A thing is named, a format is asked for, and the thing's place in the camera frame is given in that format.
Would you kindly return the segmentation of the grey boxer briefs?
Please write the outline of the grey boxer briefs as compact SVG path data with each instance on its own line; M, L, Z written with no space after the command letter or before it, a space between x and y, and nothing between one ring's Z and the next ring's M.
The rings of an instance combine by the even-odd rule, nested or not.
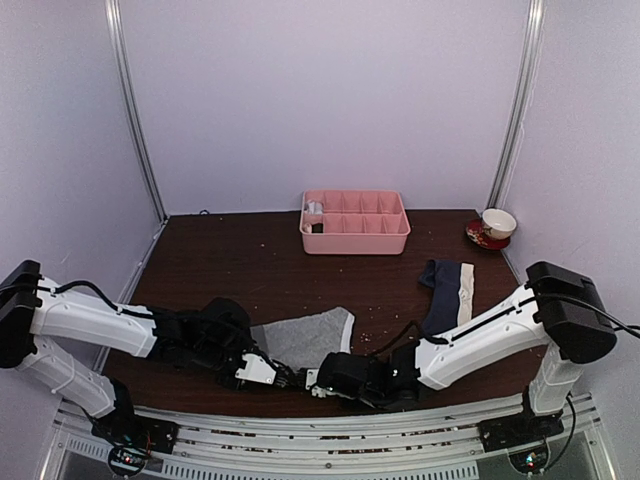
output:
M250 328L272 360L293 370L319 368L330 353L350 353L355 316L343 307Z

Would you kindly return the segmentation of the navy and cream underwear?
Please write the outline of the navy and cream underwear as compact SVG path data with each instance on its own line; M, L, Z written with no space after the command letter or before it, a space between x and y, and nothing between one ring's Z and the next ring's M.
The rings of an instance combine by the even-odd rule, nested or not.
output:
M422 330L438 335L471 321L473 317L474 270L470 263L429 260L418 283L432 290L431 306Z

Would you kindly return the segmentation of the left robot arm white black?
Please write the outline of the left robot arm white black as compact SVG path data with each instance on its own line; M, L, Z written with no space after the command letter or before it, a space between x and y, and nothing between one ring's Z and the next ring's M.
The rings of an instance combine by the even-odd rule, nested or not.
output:
M200 311L122 305L91 282L58 285L41 275L39 263L21 263L1 282L2 368L30 373L81 407L94 435L143 457L171 452L176 425L137 415L123 383L77 362L57 337L176 367L199 365L234 389L276 377L233 301L216 298Z

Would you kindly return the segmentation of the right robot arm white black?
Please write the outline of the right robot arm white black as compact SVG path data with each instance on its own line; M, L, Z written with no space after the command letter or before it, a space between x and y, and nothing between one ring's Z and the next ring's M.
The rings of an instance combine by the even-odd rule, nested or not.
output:
M563 431L567 396L586 364L608 355L617 334L594 281L546 261L526 270L509 297L469 323L395 349L387 360L329 354L310 387L379 409L399 409L520 351L547 350L522 394L521 412L480 423L487 451L541 441Z

